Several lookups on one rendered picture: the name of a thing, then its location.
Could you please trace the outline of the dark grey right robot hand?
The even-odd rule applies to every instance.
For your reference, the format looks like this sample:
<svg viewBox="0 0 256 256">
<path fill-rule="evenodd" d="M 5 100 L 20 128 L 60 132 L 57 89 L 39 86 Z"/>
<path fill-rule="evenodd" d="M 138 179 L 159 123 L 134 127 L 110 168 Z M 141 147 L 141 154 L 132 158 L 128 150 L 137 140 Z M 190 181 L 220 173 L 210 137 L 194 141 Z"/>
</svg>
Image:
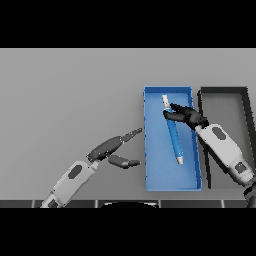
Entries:
<svg viewBox="0 0 256 256">
<path fill-rule="evenodd" d="M 192 130 L 194 130 L 197 126 L 205 128 L 209 125 L 208 119 L 203 117 L 194 108 L 181 106 L 174 103 L 171 103 L 170 107 L 172 112 L 167 110 L 163 111 L 163 116 L 166 120 L 186 123 Z"/>
</svg>

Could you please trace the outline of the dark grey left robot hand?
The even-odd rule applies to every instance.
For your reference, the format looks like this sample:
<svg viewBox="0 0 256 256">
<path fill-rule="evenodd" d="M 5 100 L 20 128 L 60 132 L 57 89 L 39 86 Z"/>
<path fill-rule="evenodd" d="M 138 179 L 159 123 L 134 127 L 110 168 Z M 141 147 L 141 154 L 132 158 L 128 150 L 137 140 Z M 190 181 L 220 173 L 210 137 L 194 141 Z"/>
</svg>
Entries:
<svg viewBox="0 0 256 256">
<path fill-rule="evenodd" d="M 141 128 L 135 129 L 123 136 L 112 137 L 105 142 L 98 145 L 96 148 L 91 150 L 87 155 L 87 159 L 94 163 L 95 161 L 103 161 L 107 159 L 108 162 L 114 166 L 122 169 L 128 169 L 135 167 L 140 164 L 139 160 L 129 160 L 121 156 L 115 155 L 115 152 L 126 142 L 131 140 L 135 135 L 142 132 Z"/>
</svg>

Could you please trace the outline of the blue pipe with pale ends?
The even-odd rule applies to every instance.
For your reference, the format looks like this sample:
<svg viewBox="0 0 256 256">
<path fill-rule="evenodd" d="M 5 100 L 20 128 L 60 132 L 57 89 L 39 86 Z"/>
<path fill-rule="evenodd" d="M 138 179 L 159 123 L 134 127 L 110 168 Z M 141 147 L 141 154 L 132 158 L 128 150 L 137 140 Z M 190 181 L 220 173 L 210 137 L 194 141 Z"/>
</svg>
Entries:
<svg viewBox="0 0 256 256">
<path fill-rule="evenodd" d="M 163 95 L 162 101 L 163 101 L 165 113 L 171 114 L 172 109 L 168 102 L 168 96 Z M 169 120 L 169 119 L 167 119 L 166 122 L 167 122 L 176 161 L 179 165 L 182 165 L 184 163 L 184 157 L 183 157 L 183 151 L 182 151 L 181 143 L 180 143 L 177 128 L 176 128 L 176 123 L 173 120 Z"/>
</svg>

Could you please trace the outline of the dark grey bin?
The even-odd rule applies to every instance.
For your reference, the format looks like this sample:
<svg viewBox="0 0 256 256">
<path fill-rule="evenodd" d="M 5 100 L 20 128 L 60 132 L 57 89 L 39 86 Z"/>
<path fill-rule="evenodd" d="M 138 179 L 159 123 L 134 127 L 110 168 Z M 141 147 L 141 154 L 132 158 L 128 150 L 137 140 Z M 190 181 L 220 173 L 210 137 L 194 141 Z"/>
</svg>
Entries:
<svg viewBox="0 0 256 256">
<path fill-rule="evenodd" d="M 253 118 L 247 87 L 202 87 L 198 93 L 199 112 L 210 124 L 219 124 L 235 141 L 256 173 L 256 120 Z M 217 155 L 200 139 L 204 148 L 208 187 L 240 189 L 225 173 Z"/>
</svg>

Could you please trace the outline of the blue bin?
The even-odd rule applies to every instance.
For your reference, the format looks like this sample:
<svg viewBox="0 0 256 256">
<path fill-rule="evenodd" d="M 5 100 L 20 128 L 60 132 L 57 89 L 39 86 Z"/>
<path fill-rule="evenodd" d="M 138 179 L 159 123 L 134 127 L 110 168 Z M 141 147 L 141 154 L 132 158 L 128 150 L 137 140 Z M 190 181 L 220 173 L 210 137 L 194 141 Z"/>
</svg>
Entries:
<svg viewBox="0 0 256 256">
<path fill-rule="evenodd" d="M 163 95 L 170 103 L 194 107 L 191 86 L 144 87 L 146 190 L 200 191 L 202 179 L 197 135 L 186 124 L 176 123 L 184 158 L 184 163 L 178 164 L 163 116 Z"/>
</svg>

